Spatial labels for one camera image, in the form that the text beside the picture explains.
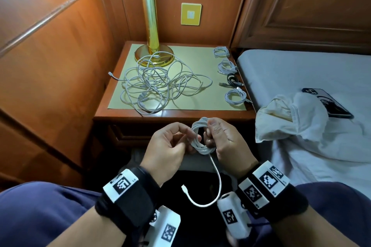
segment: phone case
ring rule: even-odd
[[[341,104],[339,104],[334,98],[322,89],[315,88],[303,88],[302,92],[315,95],[327,109],[329,117],[336,118],[348,118],[351,119],[354,116],[347,111]]]

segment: purple pants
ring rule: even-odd
[[[367,197],[341,183],[312,183],[297,188],[345,236],[361,247],[371,246],[371,201]],[[0,246],[48,245],[90,209],[99,195],[44,182],[21,184],[0,193]],[[270,226],[255,228],[241,242],[255,247],[271,244],[281,246]]]

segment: white cable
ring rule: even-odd
[[[230,95],[232,94],[237,94],[241,97],[241,100],[240,101],[233,101],[229,98]],[[251,102],[249,99],[246,98],[247,95],[246,95],[246,92],[244,90],[242,90],[240,87],[237,87],[236,89],[232,89],[232,90],[229,90],[224,98],[225,98],[225,101],[231,105],[239,105],[239,104],[242,104],[243,102]]]
[[[229,57],[228,48],[225,46],[218,46],[214,49],[214,57]]]
[[[207,127],[207,121],[208,121],[208,118],[207,117],[201,118],[199,121],[196,121],[195,123],[192,124],[192,130],[195,133],[198,133],[198,129],[199,128],[201,128],[201,127]],[[198,204],[198,203],[196,203],[196,202],[194,202],[192,200],[192,198],[189,196],[188,189],[186,188],[185,185],[182,186],[182,190],[187,195],[189,201],[191,201],[191,203],[193,205],[195,205],[197,207],[201,207],[201,208],[209,207],[209,206],[213,205],[216,201],[218,201],[218,199],[220,198],[220,193],[221,193],[221,178],[220,178],[220,174],[219,174],[218,168],[216,168],[216,165],[215,165],[215,163],[213,161],[213,158],[210,155],[210,153],[212,153],[212,152],[215,151],[215,148],[208,148],[207,146],[201,144],[198,141],[197,138],[194,139],[191,142],[191,146],[193,146],[200,154],[202,154],[202,155],[209,155],[209,157],[211,159],[211,162],[214,165],[214,168],[216,170],[216,173],[218,174],[218,178],[219,178],[219,192],[218,192],[218,195],[216,196],[216,198],[212,202],[210,202],[209,204],[201,205],[201,204]]]
[[[165,53],[174,56],[174,61],[167,68],[155,67],[152,58],[158,58],[158,54]],[[169,77],[169,71],[176,65],[180,65],[179,72],[172,78]],[[131,71],[136,71],[137,75],[128,78],[128,73]],[[119,79],[113,76],[112,72],[108,73],[112,78],[118,81],[123,81],[123,91],[120,94],[120,99],[125,104],[130,104],[138,113],[141,115],[149,115],[159,112],[164,109],[170,100],[175,100],[184,96],[193,96],[197,94],[200,90],[206,89],[213,84],[210,77],[202,74],[195,74],[192,69],[181,61],[174,54],[164,51],[159,51],[153,53],[153,55],[144,56],[137,61],[137,66],[134,68],[129,68],[125,71],[124,78]],[[203,81],[200,77],[206,77],[210,80],[210,84],[203,86]],[[190,86],[189,81],[195,79],[199,82],[198,86]],[[194,90],[192,94],[184,94],[185,89]],[[129,101],[124,99],[124,95],[127,94]],[[150,99],[158,101],[155,109],[148,109],[144,105],[144,102]]]
[[[224,58],[219,64],[218,69],[220,74],[229,75],[229,74],[235,74],[238,70],[238,67],[234,65],[233,62],[228,60],[227,58]]]

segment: person's left hand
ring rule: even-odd
[[[195,138],[201,141],[201,136],[187,125],[169,124],[153,134],[140,165],[161,186],[178,171],[186,150],[194,151],[189,141]]]

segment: yellow switch plate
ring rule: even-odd
[[[180,23],[182,25],[198,26],[201,18],[201,4],[182,3]]]

